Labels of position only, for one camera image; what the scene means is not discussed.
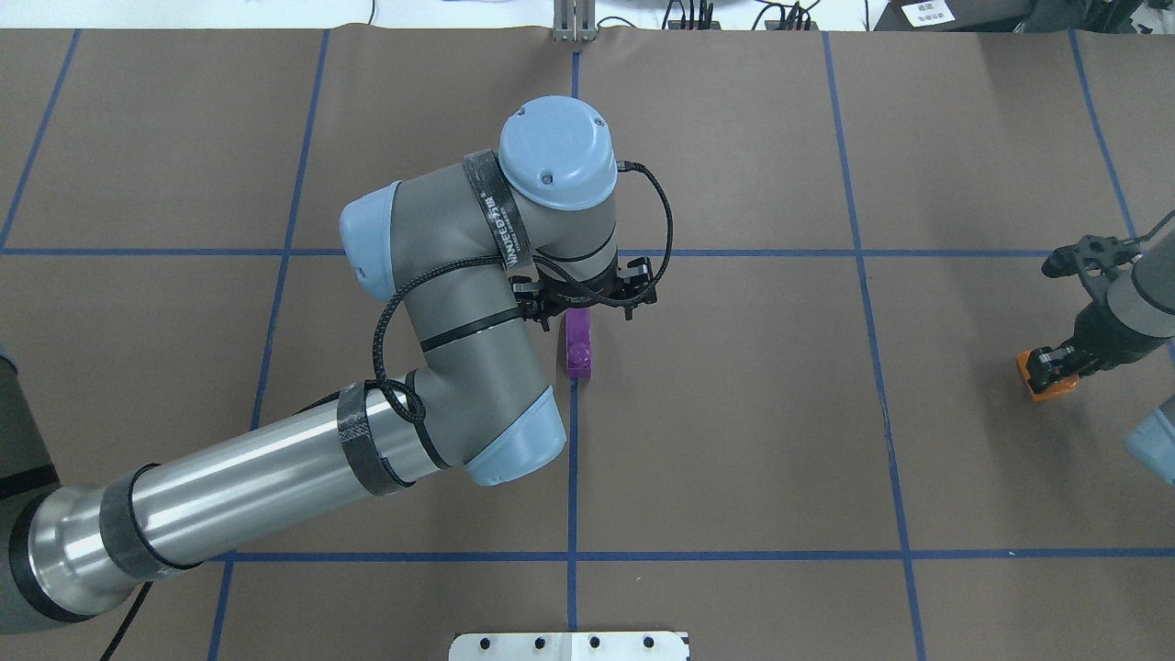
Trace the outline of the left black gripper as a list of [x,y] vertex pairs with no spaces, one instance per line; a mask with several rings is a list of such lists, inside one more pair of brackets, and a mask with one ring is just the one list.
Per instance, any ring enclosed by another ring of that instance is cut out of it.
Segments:
[[624,268],[618,267],[618,258],[612,258],[600,274],[579,279],[572,274],[571,261],[540,255],[537,276],[512,275],[510,288],[521,317],[540,323],[542,330],[548,331],[550,319],[570,308],[616,306],[624,310],[626,319],[632,319],[637,306],[657,302],[654,285],[660,277],[647,258],[632,259]]

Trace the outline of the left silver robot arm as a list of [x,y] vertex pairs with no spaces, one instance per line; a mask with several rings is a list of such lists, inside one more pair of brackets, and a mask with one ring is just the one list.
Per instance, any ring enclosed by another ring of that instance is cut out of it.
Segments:
[[65,487],[4,355],[4,634],[113,611],[134,588],[260,537],[462,467],[483,487],[545,467],[568,434],[525,322],[654,304],[618,263],[615,155],[588,102],[521,104],[499,146],[345,205],[341,247],[383,308],[372,376],[293,417],[103,487]]

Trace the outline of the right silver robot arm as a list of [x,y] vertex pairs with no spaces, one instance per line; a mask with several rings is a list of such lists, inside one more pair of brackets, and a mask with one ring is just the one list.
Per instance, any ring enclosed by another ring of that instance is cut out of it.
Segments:
[[1049,279],[1076,276],[1090,297],[1058,348],[1016,356],[1033,402],[1073,392],[1085,377],[1137,363],[1174,336],[1174,214],[1141,237],[1085,235],[1042,263]]

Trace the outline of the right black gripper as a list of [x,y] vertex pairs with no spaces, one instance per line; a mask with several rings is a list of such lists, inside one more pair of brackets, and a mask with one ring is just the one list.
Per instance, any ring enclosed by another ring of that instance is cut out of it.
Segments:
[[1045,259],[1045,276],[1077,276],[1092,301],[1069,339],[1025,352],[1030,394],[1069,394],[1082,376],[1137,363],[1170,340],[1171,237],[1146,250],[1142,243],[1085,235]]

